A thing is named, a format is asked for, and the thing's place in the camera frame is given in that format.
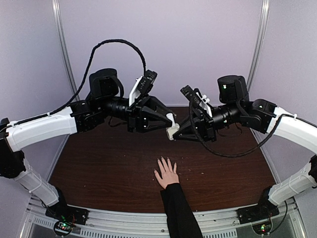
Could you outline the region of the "white nail polish bottle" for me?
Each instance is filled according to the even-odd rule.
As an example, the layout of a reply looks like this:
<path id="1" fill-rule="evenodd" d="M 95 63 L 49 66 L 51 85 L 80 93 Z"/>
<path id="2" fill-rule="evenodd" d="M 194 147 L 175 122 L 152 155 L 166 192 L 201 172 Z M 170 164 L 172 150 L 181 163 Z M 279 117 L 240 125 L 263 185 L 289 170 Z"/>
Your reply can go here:
<path id="1" fill-rule="evenodd" d="M 173 141 L 174 134 L 177 133 L 180 129 L 180 125 L 178 123 L 175 123 L 174 126 L 166 128 L 167 137 L 169 140 Z"/>

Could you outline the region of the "white nail polish cap brush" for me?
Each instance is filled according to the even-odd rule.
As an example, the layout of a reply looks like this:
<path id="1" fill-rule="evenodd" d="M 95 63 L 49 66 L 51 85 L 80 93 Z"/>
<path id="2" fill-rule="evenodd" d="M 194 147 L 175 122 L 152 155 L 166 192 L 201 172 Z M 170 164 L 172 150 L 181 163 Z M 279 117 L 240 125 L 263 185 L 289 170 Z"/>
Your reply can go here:
<path id="1" fill-rule="evenodd" d="M 168 114 L 166 114 L 166 117 L 171 121 L 171 123 L 172 123 L 171 127 L 174 127 L 175 126 L 174 114 L 168 113 Z"/>

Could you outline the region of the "black sleeved forearm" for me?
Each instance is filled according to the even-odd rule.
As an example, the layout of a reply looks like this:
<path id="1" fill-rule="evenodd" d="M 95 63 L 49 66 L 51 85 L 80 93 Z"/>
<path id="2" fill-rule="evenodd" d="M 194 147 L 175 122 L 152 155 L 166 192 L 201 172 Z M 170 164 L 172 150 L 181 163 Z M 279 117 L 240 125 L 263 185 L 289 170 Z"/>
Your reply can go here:
<path id="1" fill-rule="evenodd" d="M 198 222 L 179 183 L 169 184 L 160 192 L 171 238 L 202 238 Z"/>

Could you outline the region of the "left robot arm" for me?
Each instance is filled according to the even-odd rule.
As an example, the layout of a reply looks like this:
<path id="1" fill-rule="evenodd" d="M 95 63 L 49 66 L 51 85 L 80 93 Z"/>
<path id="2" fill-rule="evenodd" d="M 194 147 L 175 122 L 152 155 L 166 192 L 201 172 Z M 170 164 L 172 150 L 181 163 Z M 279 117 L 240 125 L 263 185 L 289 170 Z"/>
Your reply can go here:
<path id="1" fill-rule="evenodd" d="M 129 132 L 145 133 L 175 125 L 173 113 L 150 96 L 157 74 L 147 70 L 136 80 L 128 98 L 113 68 L 98 70 L 89 77 L 90 92 L 85 100 L 73 102 L 57 113 L 21 121 L 0 123 L 0 174 L 20 183 L 29 193 L 52 207 L 60 220 L 71 216 L 62 193 L 44 181 L 26 160 L 23 148 L 62 135 L 83 133 L 104 123 L 107 117 L 121 119 Z"/>

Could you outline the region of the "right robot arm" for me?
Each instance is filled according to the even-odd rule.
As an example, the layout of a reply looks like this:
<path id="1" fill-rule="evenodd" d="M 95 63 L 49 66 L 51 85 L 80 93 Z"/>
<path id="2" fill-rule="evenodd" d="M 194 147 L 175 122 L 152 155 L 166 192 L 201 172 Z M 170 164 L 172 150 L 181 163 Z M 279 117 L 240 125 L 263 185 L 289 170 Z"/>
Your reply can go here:
<path id="1" fill-rule="evenodd" d="M 209 152 L 225 158 L 238 158 L 253 153 L 273 135 L 283 137 L 312 152 L 317 151 L 317 126 L 291 114 L 264 99 L 250 101 L 243 76 L 227 75 L 217 80 L 221 106 L 213 107 L 199 89 L 185 86 L 181 93 L 189 101 L 189 115 L 181 124 L 172 123 L 166 130 L 170 140 L 200 142 Z M 266 138 L 257 146 L 239 154 L 224 154 L 211 149 L 206 142 L 216 141 L 216 132 L 239 123 Z"/>

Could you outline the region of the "person's hand on table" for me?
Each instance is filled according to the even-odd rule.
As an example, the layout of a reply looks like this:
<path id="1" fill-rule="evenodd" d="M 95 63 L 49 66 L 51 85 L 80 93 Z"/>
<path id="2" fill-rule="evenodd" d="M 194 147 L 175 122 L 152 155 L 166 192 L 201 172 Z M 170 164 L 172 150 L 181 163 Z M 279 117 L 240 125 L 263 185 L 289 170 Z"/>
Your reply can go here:
<path id="1" fill-rule="evenodd" d="M 180 183 L 179 176 L 177 174 L 177 163 L 172 164 L 169 158 L 165 159 L 161 157 L 157 160 L 159 172 L 154 170 L 155 177 L 159 185 L 166 189 L 169 185 Z"/>

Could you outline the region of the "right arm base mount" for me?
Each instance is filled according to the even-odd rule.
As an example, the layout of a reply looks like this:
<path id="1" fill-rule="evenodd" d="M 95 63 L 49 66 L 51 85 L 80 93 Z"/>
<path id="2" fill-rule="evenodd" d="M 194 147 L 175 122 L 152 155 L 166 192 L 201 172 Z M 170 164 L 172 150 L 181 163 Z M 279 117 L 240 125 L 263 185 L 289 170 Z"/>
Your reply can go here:
<path id="1" fill-rule="evenodd" d="M 262 237 L 272 232 L 272 218 L 279 215 L 279 213 L 277 207 L 267 208 L 260 205 L 239 208 L 237 210 L 240 224 L 251 223 L 253 232 Z"/>

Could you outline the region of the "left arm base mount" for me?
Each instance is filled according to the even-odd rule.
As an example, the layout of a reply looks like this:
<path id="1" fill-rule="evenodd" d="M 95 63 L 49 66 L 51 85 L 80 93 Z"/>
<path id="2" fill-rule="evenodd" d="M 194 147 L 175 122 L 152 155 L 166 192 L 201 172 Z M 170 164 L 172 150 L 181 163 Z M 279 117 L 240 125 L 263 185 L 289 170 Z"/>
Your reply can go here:
<path id="1" fill-rule="evenodd" d="M 83 208 L 72 206 L 47 206 L 42 202 L 46 209 L 45 215 L 56 219 L 53 225 L 53 231 L 58 237 L 65 237 L 79 229 L 78 225 L 85 225 L 88 219 L 89 211 Z"/>

